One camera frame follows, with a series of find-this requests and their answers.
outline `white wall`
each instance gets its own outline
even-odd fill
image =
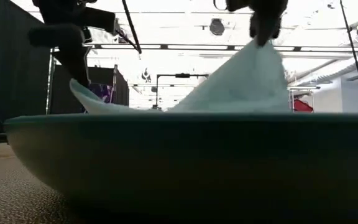
[[[320,90],[314,91],[313,97],[313,109],[315,113],[342,113],[342,91],[340,80],[333,81],[333,84],[321,85]],[[309,105],[312,106],[312,99],[310,96],[304,97],[301,100],[307,101]]]
[[[321,89],[314,92],[315,113],[358,113],[358,80],[347,81],[357,76],[353,71],[337,78],[333,84],[320,85]],[[311,105],[311,97],[302,100]]]
[[[341,78],[342,104],[345,113],[358,113],[358,79],[347,81],[348,78],[354,76],[357,76],[357,71],[353,71]]]

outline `purple object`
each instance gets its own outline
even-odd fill
[[[99,83],[91,83],[91,85],[89,86],[89,90],[91,90],[105,103],[112,103],[112,86]]]

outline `red object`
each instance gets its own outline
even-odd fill
[[[301,100],[294,101],[294,111],[313,112],[313,108],[307,102]]]

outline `bowl rim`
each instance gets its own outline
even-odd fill
[[[4,125],[24,123],[77,122],[284,122],[284,123],[358,123],[358,114],[334,113],[125,113],[125,114],[50,114],[19,116],[7,119]]]

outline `towel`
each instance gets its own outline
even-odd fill
[[[89,114],[161,113],[106,104],[75,80],[70,89]],[[253,40],[166,113],[281,113],[290,111],[288,100],[280,54]]]

